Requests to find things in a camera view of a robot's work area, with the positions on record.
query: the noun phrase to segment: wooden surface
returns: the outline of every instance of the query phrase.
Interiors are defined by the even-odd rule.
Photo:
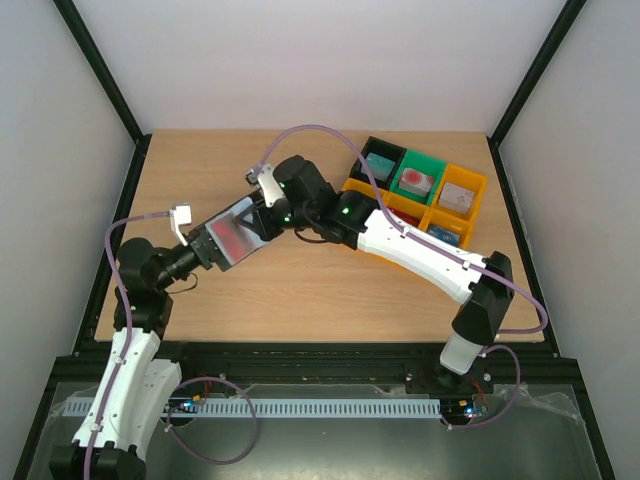
[[[189,202],[193,225],[210,218],[250,192],[244,180],[279,132],[161,130],[153,140],[132,214],[168,210]],[[358,146],[366,132],[349,132]],[[376,136],[488,176],[470,250],[499,250],[513,262],[516,283],[527,286],[524,269],[484,134],[376,132]],[[277,164],[299,153],[316,163],[339,189],[354,155],[321,132],[287,138],[273,153]],[[173,246],[167,219],[127,226],[125,239],[144,236],[156,246]],[[283,342],[444,341],[458,309],[429,282],[377,257],[338,245],[309,245],[285,232],[271,245],[231,270],[197,271],[198,288],[174,296],[165,340]],[[173,290],[182,288],[174,285]],[[96,333],[112,335],[115,288],[112,281]],[[535,309],[516,295],[504,327],[538,323]],[[541,334],[513,340],[542,340]]]

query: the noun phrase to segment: cable clip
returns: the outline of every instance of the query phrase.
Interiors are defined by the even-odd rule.
[[[185,247],[188,245],[186,238],[180,231],[182,225],[191,225],[191,207],[188,203],[173,205],[169,210],[171,231]]]

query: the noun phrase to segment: blue object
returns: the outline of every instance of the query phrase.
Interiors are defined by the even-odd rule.
[[[454,247],[457,247],[460,244],[460,235],[450,232],[449,230],[445,230],[442,227],[438,227],[437,225],[429,225],[427,233],[432,237],[436,237],[438,240],[442,240],[444,243],[453,245]]]
[[[395,167],[396,162],[393,160],[389,160],[388,158],[381,157],[375,153],[370,153],[367,155],[367,164],[371,168],[373,172],[373,176],[376,180],[380,180],[382,182],[386,182],[391,172],[393,171],[393,167]]]

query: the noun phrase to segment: black metal frame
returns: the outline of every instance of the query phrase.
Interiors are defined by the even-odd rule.
[[[129,214],[151,135],[144,135],[140,130],[73,1],[53,1],[131,138],[136,143],[131,166],[114,216],[114,220],[117,220]],[[543,304],[544,299],[535,274],[531,252],[500,157],[499,147],[585,3],[586,0],[568,0],[566,2],[496,130],[490,138],[487,138],[531,291]],[[114,233],[112,238],[114,251],[119,247],[122,237],[122,229]],[[110,345],[106,342],[96,342],[93,337],[107,295],[110,276],[109,266],[103,254],[74,345],[74,353],[71,356],[56,359],[14,479],[26,478],[28,474],[57,385],[61,382],[99,382],[101,378]],[[587,424],[587,431],[601,475],[605,479],[612,479],[614,478],[613,469],[591,408],[578,363],[575,360],[560,357],[551,326],[546,329],[544,335],[544,342],[511,344],[520,359],[523,377],[530,384],[570,384],[573,386],[581,414]],[[186,367],[185,377],[199,375],[203,372],[213,375],[225,373],[228,378],[232,378],[239,384],[274,382],[372,383],[371,378],[375,378],[377,383],[384,384],[403,383],[408,368],[431,365],[437,360],[442,346],[442,343],[221,344],[163,342],[159,355],[179,360]],[[508,355],[496,352],[484,361],[486,362],[485,368],[491,371],[496,382],[512,382],[515,370]],[[440,396],[446,398],[447,395],[442,392]]]

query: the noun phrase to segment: white wall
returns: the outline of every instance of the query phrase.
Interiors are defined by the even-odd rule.
[[[0,478],[69,354],[133,143],[50,0],[0,3]]]
[[[501,149],[563,355],[638,478],[640,3],[587,2]]]
[[[76,0],[142,129],[491,132],[564,0]]]

